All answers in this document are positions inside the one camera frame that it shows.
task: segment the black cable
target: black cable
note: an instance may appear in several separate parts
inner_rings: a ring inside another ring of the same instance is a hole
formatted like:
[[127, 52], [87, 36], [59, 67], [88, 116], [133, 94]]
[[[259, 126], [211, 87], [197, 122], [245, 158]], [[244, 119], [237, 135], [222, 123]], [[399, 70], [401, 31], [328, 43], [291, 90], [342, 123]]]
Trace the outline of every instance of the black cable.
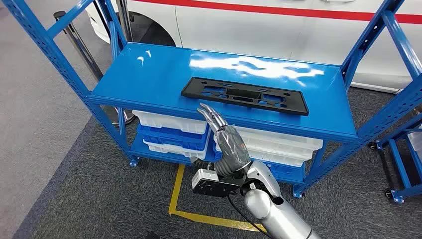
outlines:
[[247, 218], [240, 210], [239, 208], [237, 208], [237, 206], [233, 203], [233, 201], [230, 198], [230, 195], [227, 195], [228, 201], [230, 202], [230, 204], [234, 207], [234, 209], [236, 209], [236, 211], [238, 213], [240, 213], [242, 215], [242, 217], [244, 217], [252, 226], [254, 226], [256, 229], [258, 229], [258, 231], [262, 232], [264, 235], [266, 235], [267, 237], [269, 237], [270, 239], [273, 239], [268, 233], [264, 232], [263, 230], [261, 230], [257, 225], [255, 225], [249, 218]]

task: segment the gray carpet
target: gray carpet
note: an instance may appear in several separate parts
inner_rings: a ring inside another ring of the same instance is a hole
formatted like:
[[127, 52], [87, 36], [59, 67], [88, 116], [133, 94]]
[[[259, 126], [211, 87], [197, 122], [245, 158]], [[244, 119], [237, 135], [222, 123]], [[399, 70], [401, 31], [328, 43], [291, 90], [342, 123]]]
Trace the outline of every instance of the gray carpet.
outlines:
[[[362, 125], [391, 97], [350, 89], [356, 124]], [[134, 137], [136, 124], [128, 127], [129, 138]], [[327, 152], [335, 147], [330, 144]], [[388, 151], [385, 155], [399, 188]], [[170, 216], [177, 168], [151, 159], [129, 168], [114, 142], [90, 120], [14, 238], [265, 238], [256, 232]], [[227, 199], [193, 194], [193, 174], [193, 168], [185, 169], [177, 210], [242, 221]], [[422, 197], [408, 198], [401, 205], [388, 201], [383, 196], [388, 182], [381, 159], [368, 148], [314, 185], [302, 199], [291, 196], [291, 186], [280, 186], [286, 200], [322, 238], [422, 238]], [[234, 201], [243, 208], [241, 198]]]
[[[45, 27], [53, 13], [76, 1], [27, 0]], [[107, 43], [93, 32], [85, 12], [74, 26], [101, 69], [111, 63]], [[0, 238], [9, 239], [80, 134], [90, 114], [7, 8], [0, 7]], [[88, 87], [95, 85], [71, 43], [55, 41]]]

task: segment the blue metal cart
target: blue metal cart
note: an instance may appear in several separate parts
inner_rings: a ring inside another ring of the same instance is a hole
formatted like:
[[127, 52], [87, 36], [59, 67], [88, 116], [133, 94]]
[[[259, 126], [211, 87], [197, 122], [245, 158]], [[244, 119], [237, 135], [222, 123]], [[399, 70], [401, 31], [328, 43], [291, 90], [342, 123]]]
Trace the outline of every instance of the blue metal cart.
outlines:
[[394, 161], [396, 163], [397, 169], [399, 171], [400, 177], [402, 179], [404, 189], [403, 190], [395, 190], [388, 188], [384, 191], [385, 195], [388, 198], [392, 198], [396, 203], [404, 203], [404, 198], [415, 196], [422, 194], [422, 183], [417, 185], [411, 185], [408, 174], [406, 172], [405, 166], [403, 164], [402, 158], [400, 156], [399, 150], [396, 145], [397, 140], [404, 139], [406, 141], [406, 145], [409, 148], [410, 155], [413, 159], [415, 164], [415, 168], [418, 172], [418, 176], [420, 181], [422, 182], [422, 161], [419, 159], [418, 154], [415, 152], [409, 138], [408, 133], [411, 132], [420, 132], [422, 129], [418, 128], [419, 125], [422, 123], [422, 114], [419, 114], [413, 117], [410, 121], [399, 127], [393, 133], [387, 135], [382, 140], [376, 141], [376, 146], [379, 150], [383, 150], [385, 147], [389, 146], [391, 153], [393, 155]]
[[[207, 101], [207, 104], [218, 110], [229, 123], [324, 140], [324, 147], [316, 154], [307, 175], [304, 170], [297, 170], [295, 174], [277, 175], [279, 181], [294, 184], [295, 197], [302, 197], [302, 193], [310, 186], [414, 106], [422, 103], [422, 64], [395, 18], [395, 12], [404, 0], [384, 0], [341, 65], [127, 42], [120, 25], [117, 24], [118, 20], [110, 0], [97, 0], [110, 32], [115, 60], [92, 91], [87, 89], [60, 51], [54, 37], [93, 0], [79, 0], [48, 29], [43, 27], [24, 0], [2, 1], [115, 140], [128, 157], [130, 166], [136, 166], [140, 157], [185, 164], [189, 164], [189, 160], [181, 155], [149, 151], [142, 143], [142, 135], [137, 135], [129, 146], [125, 137], [123, 117], [120, 115], [120, 130], [117, 131], [100, 105], [118, 107], [120, 114], [122, 108], [126, 108], [201, 120], [196, 108], [199, 102], [204, 100], [181, 96], [181, 90], [191, 77], [297, 90], [303, 93], [309, 108], [308, 116]], [[385, 26], [413, 81], [356, 131], [347, 90], [359, 61]], [[321, 162], [328, 141], [341, 142], [342, 145], [327, 160]], [[213, 158], [213, 150], [209, 147], [206, 159]]]

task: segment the car body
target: car body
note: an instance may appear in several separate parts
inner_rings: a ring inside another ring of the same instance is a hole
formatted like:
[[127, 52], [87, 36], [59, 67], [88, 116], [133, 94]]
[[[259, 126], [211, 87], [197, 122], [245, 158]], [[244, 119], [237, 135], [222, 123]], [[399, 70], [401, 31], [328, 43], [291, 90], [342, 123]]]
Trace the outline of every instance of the car body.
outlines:
[[[382, 0], [127, 0], [130, 12], [162, 26], [177, 47], [339, 65]], [[420, 0], [406, 0], [397, 18], [422, 55]], [[93, 6], [96, 34], [108, 36]], [[384, 30], [356, 71], [352, 86], [397, 92], [411, 81]]]

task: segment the metal pole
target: metal pole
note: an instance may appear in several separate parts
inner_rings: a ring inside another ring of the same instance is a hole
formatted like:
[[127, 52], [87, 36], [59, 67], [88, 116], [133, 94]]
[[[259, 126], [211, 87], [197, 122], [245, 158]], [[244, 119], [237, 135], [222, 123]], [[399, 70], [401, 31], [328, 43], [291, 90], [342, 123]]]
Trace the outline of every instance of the metal pole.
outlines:
[[[61, 17], [66, 14], [65, 11], [58, 11], [53, 14], [56, 21], [58, 21]], [[88, 67], [89, 71], [95, 77], [95, 79], [99, 82], [103, 77], [103, 73], [101, 72], [100, 68], [98, 67], [97, 63], [95, 62], [94, 58], [92, 57], [91, 53], [89, 52], [87, 46], [85, 45], [84, 41], [82, 40], [79, 33], [76, 31], [75, 27], [72, 23], [69, 23], [68, 26], [63, 30], [64, 33], [69, 38], [70, 42], [79, 53], [81, 58], [83, 59], [84, 63]], [[114, 126], [118, 126], [118, 110], [116, 107], [105, 106], [104, 112], [110, 118], [112, 124]], [[135, 119], [135, 116], [132, 114], [131, 110], [124, 110], [123, 111], [123, 118], [124, 123], [128, 124]]]
[[127, 10], [127, 1], [117, 0], [116, 2], [124, 37], [126, 38], [126, 41], [133, 41], [132, 28], [130, 28], [129, 22], [129, 11]]
[[105, 31], [107, 32], [107, 36], [110, 38], [110, 30], [107, 26], [106, 20], [104, 19], [103, 12], [101, 12], [100, 7], [98, 6], [98, 3], [96, 0], [93, 1], [94, 7], [97, 10], [98, 16], [100, 16], [101, 22], [103, 23], [103, 26], [105, 28]]

